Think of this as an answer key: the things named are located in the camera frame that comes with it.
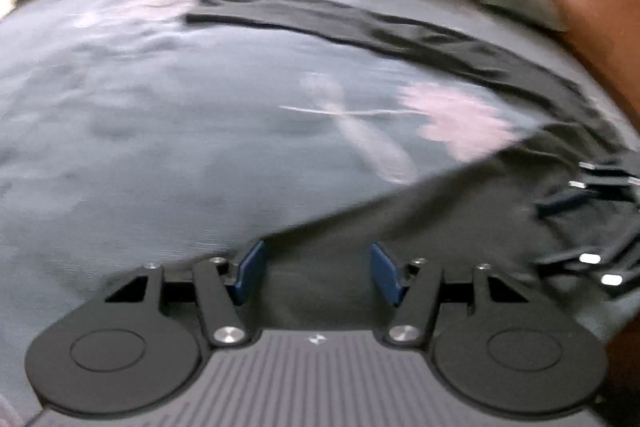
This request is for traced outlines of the dark green trousers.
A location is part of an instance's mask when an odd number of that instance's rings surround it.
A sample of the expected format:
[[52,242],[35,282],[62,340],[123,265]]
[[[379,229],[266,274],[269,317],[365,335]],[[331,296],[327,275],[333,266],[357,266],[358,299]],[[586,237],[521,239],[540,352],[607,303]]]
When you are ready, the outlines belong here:
[[347,109],[330,75],[304,76],[314,116],[334,118],[398,189],[272,234],[262,324],[377,322],[382,294],[364,278],[364,250],[380,244],[401,265],[422,257],[448,275],[493,265],[602,337],[637,325],[639,288],[606,295],[585,277],[542,279],[532,268],[576,248],[639,252],[631,202],[594,200],[536,216],[535,202],[562,190],[581,161],[639,176],[638,153],[574,82],[459,31],[329,1],[201,0],[186,22],[311,36],[410,69],[393,109]]

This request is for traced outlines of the green floral bed sheet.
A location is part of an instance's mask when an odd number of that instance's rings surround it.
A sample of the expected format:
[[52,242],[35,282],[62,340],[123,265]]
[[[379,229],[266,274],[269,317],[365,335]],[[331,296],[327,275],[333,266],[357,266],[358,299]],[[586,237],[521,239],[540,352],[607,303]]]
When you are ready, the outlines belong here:
[[[608,359],[590,407],[497,416],[458,400],[414,349],[370,325],[282,327],[258,310],[269,237],[394,194],[332,117],[308,72],[347,109],[393,109],[408,66],[311,36],[195,26],[201,0],[30,0],[1,24],[1,421],[6,426],[634,426],[638,351]],[[546,35],[465,0],[321,0],[442,26],[574,82],[623,146],[620,112]],[[157,263],[184,268],[256,242],[265,268],[239,306],[250,341],[210,352],[186,387],[124,416],[43,407],[26,352],[66,314]]]

